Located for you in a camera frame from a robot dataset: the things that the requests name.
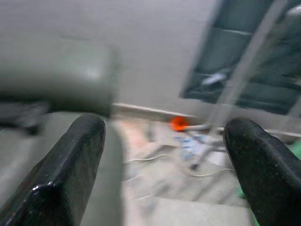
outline gray wall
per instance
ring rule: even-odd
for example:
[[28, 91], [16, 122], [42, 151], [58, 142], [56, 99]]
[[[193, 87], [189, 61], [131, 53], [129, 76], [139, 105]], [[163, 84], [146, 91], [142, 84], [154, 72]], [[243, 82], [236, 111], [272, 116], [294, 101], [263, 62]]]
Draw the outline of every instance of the gray wall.
[[121, 52], [117, 102], [196, 114], [179, 98], [218, 0], [0, 0], [0, 32], [54, 31]]

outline electrical cord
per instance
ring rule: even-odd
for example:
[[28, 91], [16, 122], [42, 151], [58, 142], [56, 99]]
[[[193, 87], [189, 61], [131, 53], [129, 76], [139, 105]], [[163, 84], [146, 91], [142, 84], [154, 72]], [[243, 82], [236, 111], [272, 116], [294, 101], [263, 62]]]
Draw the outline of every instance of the electrical cord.
[[[168, 158], [171, 158], [173, 159], [173, 157], [171, 157], [170, 155], [168, 154], [160, 154], [160, 155], [157, 155], [155, 157], [152, 157], [152, 158], [143, 158], [143, 159], [132, 159], [128, 162], [125, 162], [123, 165], [128, 165], [130, 163], [133, 163], [133, 162], [136, 162], [136, 161], [153, 161], [153, 160], [157, 160], [159, 158], [162, 158], [162, 157], [168, 157]], [[233, 171], [233, 169], [228, 169], [228, 168], [224, 168], [224, 169], [221, 169], [215, 173], [206, 173], [206, 174], [195, 174], [193, 172], [191, 172], [190, 170], [186, 169], [184, 166], [182, 165], [176, 165], [177, 167], [180, 168], [180, 170], [186, 174], [187, 176], [190, 176], [190, 177], [194, 177], [194, 178], [208, 178], [208, 177], [214, 177], [224, 171]]]

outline orange cap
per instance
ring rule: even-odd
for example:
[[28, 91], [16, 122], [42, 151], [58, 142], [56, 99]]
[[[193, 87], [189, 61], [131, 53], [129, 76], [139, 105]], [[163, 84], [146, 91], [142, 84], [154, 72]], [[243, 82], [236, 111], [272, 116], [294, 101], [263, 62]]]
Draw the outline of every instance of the orange cap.
[[183, 116], [176, 116], [170, 121], [170, 126], [175, 131], [182, 131], [187, 125], [187, 121]]

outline floor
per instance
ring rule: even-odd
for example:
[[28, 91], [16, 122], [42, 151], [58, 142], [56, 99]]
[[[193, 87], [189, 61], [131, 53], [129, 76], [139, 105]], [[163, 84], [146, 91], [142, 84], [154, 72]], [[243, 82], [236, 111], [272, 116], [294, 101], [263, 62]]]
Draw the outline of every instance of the floor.
[[[126, 226], [251, 225], [247, 204], [237, 197], [238, 181], [233, 171], [200, 178], [189, 175], [191, 159], [183, 161], [184, 149], [179, 142], [179, 137], [187, 139], [187, 134], [172, 131], [168, 123], [140, 118], [118, 117], [115, 125], [126, 147]], [[195, 174], [221, 169], [205, 160]]]

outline green object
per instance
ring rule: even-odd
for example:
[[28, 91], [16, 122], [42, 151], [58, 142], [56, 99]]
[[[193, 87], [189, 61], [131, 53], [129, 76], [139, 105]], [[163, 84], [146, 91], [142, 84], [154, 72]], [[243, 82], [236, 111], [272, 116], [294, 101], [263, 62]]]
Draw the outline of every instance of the green object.
[[[301, 159], [301, 140], [298, 140], [297, 142], [295, 142], [294, 144], [292, 144], [289, 149], [299, 158]], [[241, 189], [240, 186], [237, 187], [237, 197], [240, 197], [240, 198], [244, 198], [245, 195], [244, 195], [244, 192], [243, 190]], [[259, 226], [254, 214], [253, 215], [253, 218], [254, 218], [254, 221], [255, 221], [255, 225], [256, 226]]]

